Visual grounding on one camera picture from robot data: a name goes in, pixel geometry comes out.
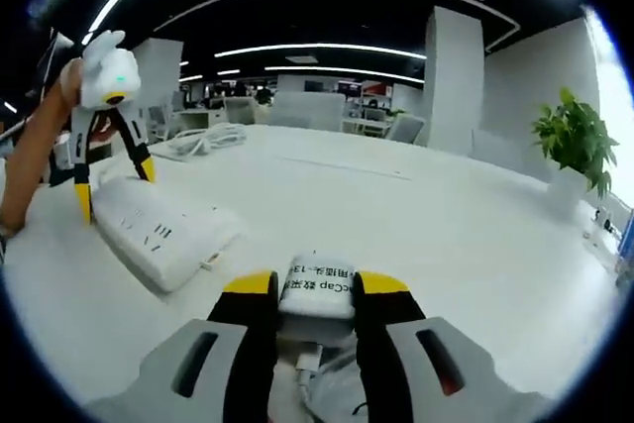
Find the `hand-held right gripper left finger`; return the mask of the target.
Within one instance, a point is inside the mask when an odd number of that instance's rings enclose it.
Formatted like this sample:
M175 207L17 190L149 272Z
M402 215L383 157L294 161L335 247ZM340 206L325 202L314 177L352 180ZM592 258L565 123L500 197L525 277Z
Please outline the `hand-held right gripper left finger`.
M155 347L123 392L94 400L97 422L266 422L278 359L278 276L229 282L206 319Z

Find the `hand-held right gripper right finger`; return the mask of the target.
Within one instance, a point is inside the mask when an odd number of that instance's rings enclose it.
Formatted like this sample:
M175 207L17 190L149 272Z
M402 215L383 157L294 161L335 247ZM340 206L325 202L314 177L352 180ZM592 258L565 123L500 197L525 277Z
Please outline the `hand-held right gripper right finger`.
M370 422L540 422L551 408L496 372L491 354L409 288L359 271L353 284L357 362Z

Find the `person's left hand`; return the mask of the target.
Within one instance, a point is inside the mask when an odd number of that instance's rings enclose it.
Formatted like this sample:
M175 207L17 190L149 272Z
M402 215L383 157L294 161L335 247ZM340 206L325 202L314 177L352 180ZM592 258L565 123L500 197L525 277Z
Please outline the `person's left hand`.
M83 78L83 59L73 58L61 70L58 83L64 104L72 109L80 102L81 84Z

